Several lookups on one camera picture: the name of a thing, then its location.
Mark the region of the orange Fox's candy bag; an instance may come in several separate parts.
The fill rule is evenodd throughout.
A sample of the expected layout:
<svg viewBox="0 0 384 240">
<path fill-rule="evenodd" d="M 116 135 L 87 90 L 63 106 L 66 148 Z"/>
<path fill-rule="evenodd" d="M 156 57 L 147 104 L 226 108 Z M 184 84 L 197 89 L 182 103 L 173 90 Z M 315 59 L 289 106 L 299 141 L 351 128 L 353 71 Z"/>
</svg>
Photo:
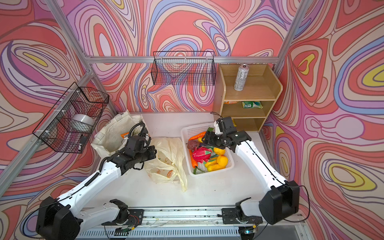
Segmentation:
<svg viewBox="0 0 384 240">
<path fill-rule="evenodd" d="M 128 133 L 121 134 L 121 137 L 122 137 L 123 139 L 127 138 L 128 136 L 129 136 L 129 132 L 128 132 Z"/>
</svg>

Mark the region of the leaf print canvas tote bag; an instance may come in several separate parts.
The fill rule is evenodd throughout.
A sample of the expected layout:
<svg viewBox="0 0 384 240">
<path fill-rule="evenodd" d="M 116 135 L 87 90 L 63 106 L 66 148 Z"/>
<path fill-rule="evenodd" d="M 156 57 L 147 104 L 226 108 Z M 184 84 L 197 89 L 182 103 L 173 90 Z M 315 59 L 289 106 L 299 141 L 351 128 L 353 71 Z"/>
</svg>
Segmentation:
<svg viewBox="0 0 384 240">
<path fill-rule="evenodd" d="M 124 136 L 140 122 L 145 122 L 142 115 L 131 115 L 128 111 L 117 114 L 96 134 L 91 146 L 101 159 L 110 157 L 124 146 Z"/>
</svg>

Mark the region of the cream plastic grocery bag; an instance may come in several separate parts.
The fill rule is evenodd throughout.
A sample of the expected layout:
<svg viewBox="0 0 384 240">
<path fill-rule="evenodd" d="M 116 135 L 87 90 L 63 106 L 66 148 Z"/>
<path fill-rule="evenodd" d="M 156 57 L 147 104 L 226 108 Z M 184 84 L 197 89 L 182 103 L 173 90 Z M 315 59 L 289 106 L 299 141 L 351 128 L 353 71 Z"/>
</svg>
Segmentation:
<svg viewBox="0 0 384 240">
<path fill-rule="evenodd" d="M 156 157 L 145 163 L 144 169 L 156 184 L 176 183 L 183 192 L 188 189 L 187 176 L 183 168 L 184 145 L 179 138 L 155 138 L 151 144 L 157 150 Z"/>
</svg>

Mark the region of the white perforated plastic basket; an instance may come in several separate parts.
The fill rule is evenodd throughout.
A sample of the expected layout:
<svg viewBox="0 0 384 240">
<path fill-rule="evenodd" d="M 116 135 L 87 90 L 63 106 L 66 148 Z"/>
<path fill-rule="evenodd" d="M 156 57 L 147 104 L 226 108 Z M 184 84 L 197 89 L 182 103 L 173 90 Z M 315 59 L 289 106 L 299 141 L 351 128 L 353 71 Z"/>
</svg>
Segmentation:
<svg viewBox="0 0 384 240">
<path fill-rule="evenodd" d="M 188 140 L 193 136 L 203 133 L 204 131 L 208 130 L 208 128 L 213 128 L 213 127 L 214 127 L 214 123 L 212 122 L 212 123 L 192 125 L 189 127 L 185 127 L 181 130 L 181 138 L 184 144 L 184 152 L 186 154 L 186 165 L 187 165 L 188 173 L 194 178 L 213 176 L 218 173 L 224 173 L 233 169 L 235 166 L 235 161 L 233 160 L 231 151 L 228 148 L 226 148 L 225 156 L 228 158 L 229 162 L 224 169 L 208 172 L 204 164 L 198 163 L 198 169 L 195 171 L 195 168 L 192 165 L 189 149 L 187 148 Z"/>
</svg>

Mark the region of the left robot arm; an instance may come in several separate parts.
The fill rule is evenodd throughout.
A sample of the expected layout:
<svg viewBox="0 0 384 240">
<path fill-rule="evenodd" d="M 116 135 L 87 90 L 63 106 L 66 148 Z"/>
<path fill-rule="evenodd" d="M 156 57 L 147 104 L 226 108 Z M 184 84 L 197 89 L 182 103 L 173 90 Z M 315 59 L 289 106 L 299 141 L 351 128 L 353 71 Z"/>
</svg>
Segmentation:
<svg viewBox="0 0 384 240">
<path fill-rule="evenodd" d="M 130 213 L 127 205 L 117 199 L 89 211 L 83 208 L 109 183 L 135 169 L 136 164 L 153 160 L 157 150 L 150 143 L 151 137 L 145 133 L 128 137 L 126 145 L 105 157 L 90 177 L 55 199 L 43 200 L 35 210 L 38 214 L 35 239 L 74 240 L 80 233 L 106 222 L 125 224 Z"/>
</svg>

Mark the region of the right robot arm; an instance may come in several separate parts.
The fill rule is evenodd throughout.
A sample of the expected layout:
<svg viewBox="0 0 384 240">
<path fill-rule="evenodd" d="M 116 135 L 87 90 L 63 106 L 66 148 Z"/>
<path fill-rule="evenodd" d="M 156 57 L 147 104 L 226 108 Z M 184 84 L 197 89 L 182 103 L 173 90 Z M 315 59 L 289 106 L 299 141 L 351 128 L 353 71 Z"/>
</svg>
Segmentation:
<svg viewBox="0 0 384 240">
<path fill-rule="evenodd" d="M 287 181 L 262 156 L 250 135 L 238 131 L 231 117 L 218 118 L 214 130 L 208 131 L 203 143 L 219 148 L 228 148 L 240 157 L 258 179 L 263 190 L 261 200 L 246 199 L 240 202 L 240 213 L 246 217 L 262 217 L 270 225 L 280 221 L 299 223 L 288 217 L 299 211 L 300 193 L 303 185 Z"/>
</svg>

